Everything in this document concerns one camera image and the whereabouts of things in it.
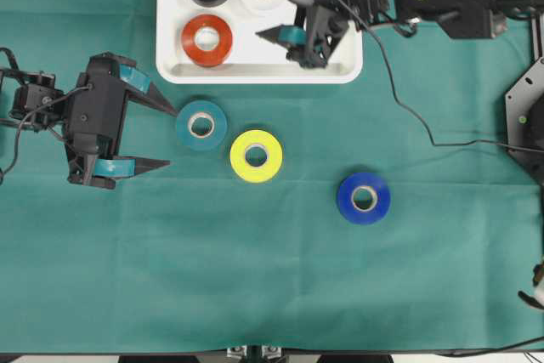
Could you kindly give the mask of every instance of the wire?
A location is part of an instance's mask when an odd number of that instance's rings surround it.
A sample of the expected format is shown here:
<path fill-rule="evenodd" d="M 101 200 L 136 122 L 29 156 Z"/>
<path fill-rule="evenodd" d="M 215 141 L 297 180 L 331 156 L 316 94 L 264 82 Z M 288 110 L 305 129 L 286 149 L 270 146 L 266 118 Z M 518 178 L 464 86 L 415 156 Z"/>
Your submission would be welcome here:
<path fill-rule="evenodd" d="M 39 112 L 43 111 L 43 110 L 46 110 L 47 108 L 53 106 L 53 105 L 56 105 L 56 104 L 59 104 L 60 102 L 63 102 L 67 99 L 69 99 L 72 95 L 76 94 L 76 93 L 79 93 L 81 91 L 87 91 L 89 90 L 91 87 L 90 85 L 87 85 L 86 87 L 78 87 L 78 88 L 74 88 L 72 89 L 69 93 L 63 95 L 62 97 L 60 98 L 57 98 L 57 99 L 53 99 L 52 101 L 48 102 L 47 104 L 44 104 L 38 108 L 36 108 L 34 111 L 31 111 L 29 112 L 28 114 L 25 115 L 25 117 L 20 121 L 20 124 L 19 126 L 17 127 L 17 133 L 15 134 L 15 143 L 14 143 L 14 158 L 13 160 L 11 161 L 11 163 L 9 164 L 9 166 L 6 168 L 6 170 L 2 170 L 0 168 L 0 185 L 2 185 L 3 183 L 3 180 L 4 180 L 4 177 L 9 173 L 11 172 L 15 165 L 17 164 L 17 161 L 19 159 L 19 142 L 20 142 L 20 135 L 23 131 L 23 128 L 25 127 L 26 125 L 26 121 L 28 121 L 32 116 L 35 116 L 36 114 L 38 114 Z"/>
<path fill-rule="evenodd" d="M 516 343 L 516 344 L 510 344 L 508 346 L 504 346 L 502 348 L 498 349 L 487 349 L 482 350 L 479 352 L 462 352 L 462 353 L 452 353 L 452 354 L 440 354 L 442 357 L 453 357 L 453 358 L 461 358 L 461 357 L 477 357 L 477 356 L 484 356 L 486 354 L 495 354 L 495 353 L 501 353 L 501 352 L 507 352 L 509 350 L 515 350 L 522 348 L 524 346 L 528 346 L 533 343 L 539 343 L 544 342 L 544 336 L 541 337 L 535 337 L 534 339 L 525 340 L 524 342 Z"/>
<path fill-rule="evenodd" d="M 354 19 L 356 19 L 360 23 L 360 25 L 363 26 L 363 28 L 376 41 L 377 45 L 379 46 L 380 50 L 382 51 L 383 61 L 385 63 L 387 71 L 388 71 L 389 81 L 391 82 L 391 90 L 393 92 L 394 101 L 396 102 L 396 104 L 398 106 L 400 106 L 404 110 L 410 112 L 423 125 L 423 127 L 425 128 L 425 131 L 427 132 L 427 135 L 428 135 L 428 138 L 429 138 L 429 140 L 431 142 L 431 145 L 433 147 L 435 147 L 435 148 L 454 148 L 454 147 L 466 147 L 466 146 L 471 146 L 471 145 L 476 145 L 476 144 L 487 144 L 487 145 L 500 146 L 502 148 L 509 149 L 509 150 L 519 150 L 519 151 L 529 152 L 529 153 L 544 154 L 544 150 L 525 148 L 523 146 L 508 145 L 508 144 L 505 144 L 505 143 L 502 143 L 502 142 L 499 142 L 499 141 L 488 140 L 488 139 L 475 139 L 475 140 L 471 140 L 471 141 L 468 141 L 468 142 L 457 142 L 457 143 L 448 143 L 448 144 L 437 143 L 435 138 L 434 138 L 434 134 L 433 134 L 433 131 L 432 131 L 431 127 L 428 125 L 427 121 L 425 121 L 425 119 L 422 117 L 422 115 L 419 112 L 417 112 L 416 110 L 414 110 L 413 108 L 411 108 L 409 105 L 402 102 L 402 100 L 400 99 L 400 96 L 399 96 L 399 93 L 397 92 L 397 88 L 396 88 L 395 81 L 394 81 L 393 69 L 391 68 L 391 63 L 389 62 L 388 53 L 387 53 L 387 50 L 385 49 L 385 46 L 383 45 L 382 39 L 343 0 L 335 0 L 335 1 L 338 2 L 338 4 L 340 4 L 340 6 L 342 6 L 346 11 L 348 11 L 354 17 Z"/>
<path fill-rule="evenodd" d="M 525 356 L 529 356 L 531 359 L 533 359 L 534 361 L 536 361 L 536 363 L 542 363 L 542 361 L 540 359 L 537 359 L 533 354 L 527 352 L 525 353 Z"/>

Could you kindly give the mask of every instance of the teal tape roll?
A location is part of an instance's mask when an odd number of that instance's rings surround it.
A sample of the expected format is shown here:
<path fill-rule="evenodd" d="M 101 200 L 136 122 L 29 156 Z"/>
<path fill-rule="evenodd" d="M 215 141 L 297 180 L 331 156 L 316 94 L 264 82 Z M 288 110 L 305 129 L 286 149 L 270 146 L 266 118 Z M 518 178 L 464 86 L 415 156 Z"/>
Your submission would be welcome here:
<path fill-rule="evenodd" d="M 119 159 L 108 161 L 98 159 L 94 166 L 94 176 L 100 178 L 125 179 L 134 176 L 136 161 L 134 159 Z"/>
<path fill-rule="evenodd" d="M 193 131 L 193 125 L 198 119 L 206 119 L 211 123 L 210 131 L 199 135 Z M 185 106 L 178 115 L 176 132 L 182 144 L 196 151 L 217 148 L 227 134 L 227 117 L 224 112 L 212 102 L 195 101 Z"/>

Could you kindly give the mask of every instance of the green fabric surface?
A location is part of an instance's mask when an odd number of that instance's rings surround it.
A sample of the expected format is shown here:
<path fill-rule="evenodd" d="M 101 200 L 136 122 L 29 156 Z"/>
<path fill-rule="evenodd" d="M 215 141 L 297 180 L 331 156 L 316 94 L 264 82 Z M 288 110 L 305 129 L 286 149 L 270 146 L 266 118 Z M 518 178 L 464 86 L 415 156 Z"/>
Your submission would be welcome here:
<path fill-rule="evenodd" d="M 176 140 L 173 118 L 131 105 L 122 154 L 173 165 L 115 191 L 68 184 L 63 147 L 24 134 L 0 188 L 0 352 L 470 349 L 544 334 L 516 296 L 541 259 L 539 189 L 497 148 L 432 148 L 394 104 L 370 38 L 363 74 L 345 86 L 176 86 L 154 65 L 155 5 L 0 0 L 0 45 L 21 68 L 68 90 L 108 50 L 137 60 L 179 109 L 205 98 L 229 118 L 226 142 L 202 154 Z M 495 41 L 452 42 L 431 24 L 411 40 L 380 34 L 400 94 L 439 141 L 506 138 L 502 95 L 530 65 L 527 25 Z M 285 151 L 261 185 L 228 160 L 255 127 Z M 13 137 L 0 130 L 3 167 Z M 336 208 L 359 170 L 390 184 L 379 224 L 349 224 Z"/>

